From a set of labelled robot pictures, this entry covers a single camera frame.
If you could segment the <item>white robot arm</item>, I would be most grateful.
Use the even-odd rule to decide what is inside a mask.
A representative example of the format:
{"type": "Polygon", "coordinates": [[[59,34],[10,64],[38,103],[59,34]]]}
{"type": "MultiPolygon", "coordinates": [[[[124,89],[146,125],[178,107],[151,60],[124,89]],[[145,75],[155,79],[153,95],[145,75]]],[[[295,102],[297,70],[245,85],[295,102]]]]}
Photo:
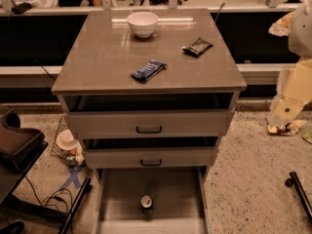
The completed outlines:
{"type": "Polygon", "coordinates": [[[294,66],[280,72],[277,95],[270,105],[268,123],[282,127],[312,100],[312,0],[301,0],[294,12],[270,26],[269,33],[287,36],[289,50],[299,56],[294,66]]]}

